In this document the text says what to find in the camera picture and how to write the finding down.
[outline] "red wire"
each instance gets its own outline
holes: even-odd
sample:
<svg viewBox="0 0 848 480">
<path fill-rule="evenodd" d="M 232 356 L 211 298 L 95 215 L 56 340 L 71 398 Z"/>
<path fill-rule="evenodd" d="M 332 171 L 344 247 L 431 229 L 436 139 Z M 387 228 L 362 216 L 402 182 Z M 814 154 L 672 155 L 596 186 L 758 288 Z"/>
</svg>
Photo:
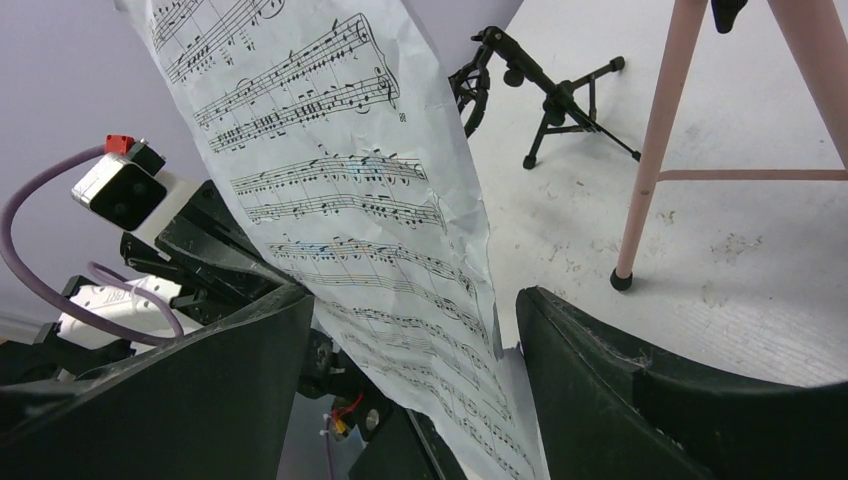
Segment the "red wire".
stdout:
<svg viewBox="0 0 848 480">
<path fill-rule="evenodd" d="M 365 394 L 360 393 L 360 394 L 359 394 L 359 397 L 357 397 L 356 401 L 355 401 L 355 402 L 353 402 L 353 405 L 351 405 L 351 406 L 349 406 L 349 407 L 342 408 L 342 409 L 341 409 L 340 411 L 338 411 L 338 412 L 336 412 L 336 410 L 333 410 L 333 416 L 334 416 L 334 419 L 342 418 L 343 416 L 347 415 L 348 413 L 350 413 L 350 412 L 352 412 L 352 411 L 356 410 L 356 407 L 358 407 L 358 406 L 359 406 L 359 403 L 360 403 L 360 402 L 362 402 L 362 398 L 363 398 L 363 397 L 365 397 Z"/>
</svg>

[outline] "pink stool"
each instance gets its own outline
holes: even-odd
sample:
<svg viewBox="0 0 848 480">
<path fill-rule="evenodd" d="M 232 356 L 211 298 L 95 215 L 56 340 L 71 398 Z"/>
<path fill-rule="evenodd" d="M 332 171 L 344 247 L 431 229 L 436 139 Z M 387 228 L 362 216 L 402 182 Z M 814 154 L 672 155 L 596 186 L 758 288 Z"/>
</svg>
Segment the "pink stool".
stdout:
<svg viewBox="0 0 848 480">
<path fill-rule="evenodd" d="M 719 31 L 732 26 L 723 5 L 736 12 L 746 2 L 713 0 Z M 848 169 L 848 40 L 833 0 L 769 0 L 795 63 L 827 125 L 842 163 Z M 845 170 L 667 170 L 661 171 L 674 117 L 683 95 L 683 85 L 692 63 L 695 43 L 707 9 L 707 0 L 676 0 L 668 28 L 657 89 L 648 119 L 648 131 L 618 264 L 610 283 L 618 291 L 633 283 L 633 262 L 657 182 L 671 180 L 808 180 L 845 181 Z"/>
</svg>

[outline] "screw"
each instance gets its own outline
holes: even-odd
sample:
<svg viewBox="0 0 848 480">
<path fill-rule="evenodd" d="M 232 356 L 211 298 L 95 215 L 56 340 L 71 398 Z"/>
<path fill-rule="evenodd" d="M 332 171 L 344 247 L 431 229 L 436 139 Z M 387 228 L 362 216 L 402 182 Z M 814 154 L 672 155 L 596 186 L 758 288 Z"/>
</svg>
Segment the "screw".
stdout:
<svg viewBox="0 0 848 480">
<path fill-rule="evenodd" d="M 380 413 L 377 412 L 376 409 L 371 409 L 368 411 L 368 415 L 365 416 L 365 428 L 369 431 L 377 428 L 377 425 L 380 424 Z"/>
</svg>

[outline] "black tripod stand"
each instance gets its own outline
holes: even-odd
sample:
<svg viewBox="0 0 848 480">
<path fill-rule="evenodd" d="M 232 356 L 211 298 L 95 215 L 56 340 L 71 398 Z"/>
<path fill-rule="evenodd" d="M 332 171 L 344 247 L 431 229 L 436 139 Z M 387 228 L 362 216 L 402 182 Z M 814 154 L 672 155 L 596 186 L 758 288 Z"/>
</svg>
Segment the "black tripod stand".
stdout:
<svg viewBox="0 0 848 480">
<path fill-rule="evenodd" d="M 545 135 L 570 132 L 603 133 L 623 149 L 627 150 L 630 156 L 637 162 L 639 161 L 639 158 L 642 156 L 641 153 L 628 147 L 624 142 L 595 121 L 597 117 L 597 109 L 595 108 L 595 80 L 607 73 L 617 72 L 623 69 L 624 58 L 615 57 L 607 65 L 577 80 L 554 83 L 553 80 L 545 75 L 542 67 L 533 61 L 530 55 L 518 45 L 518 42 L 500 28 L 488 27 L 478 35 L 471 37 L 471 40 L 481 43 L 480 48 L 477 49 L 477 53 L 474 55 L 474 59 L 449 78 L 460 113 L 471 102 L 474 102 L 474 108 L 465 123 L 466 137 L 470 137 L 480 125 L 480 122 L 483 121 L 490 86 L 487 65 L 492 58 L 492 53 L 497 53 L 501 58 L 506 60 L 507 71 L 504 73 L 504 83 L 510 87 L 519 87 L 524 83 L 524 79 L 526 78 L 538 85 L 547 95 L 545 101 L 542 103 L 542 109 L 545 111 L 545 114 L 542 116 L 542 123 L 539 125 L 539 130 L 536 132 L 533 146 L 530 147 L 530 153 L 524 157 L 524 168 L 530 170 L 536 166 L 536 154 L 542 145 Z M 588 114 L 574 102 L 574 91 L 584 85 L 589 85 Z M 564 127 L 563 124 L 565 123 L 566 116 L 573 119 L 576 125 Z"/>
</svg>

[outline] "red connector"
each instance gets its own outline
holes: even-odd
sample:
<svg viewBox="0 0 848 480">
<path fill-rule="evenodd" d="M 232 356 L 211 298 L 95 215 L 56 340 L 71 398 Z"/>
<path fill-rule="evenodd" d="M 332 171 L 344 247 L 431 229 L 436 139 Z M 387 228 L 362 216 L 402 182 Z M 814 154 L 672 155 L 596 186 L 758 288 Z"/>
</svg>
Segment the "red connector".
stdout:
<svg viewBox="0 0 848 480">
<path fill-rule="evenodd" d="M 126 155 L 130 151 L 130 147 L 135 143 L 135 139 L 129 135 L 106 135 L 106 153 L 117 153 L 118 155 Z"/>
</svg>

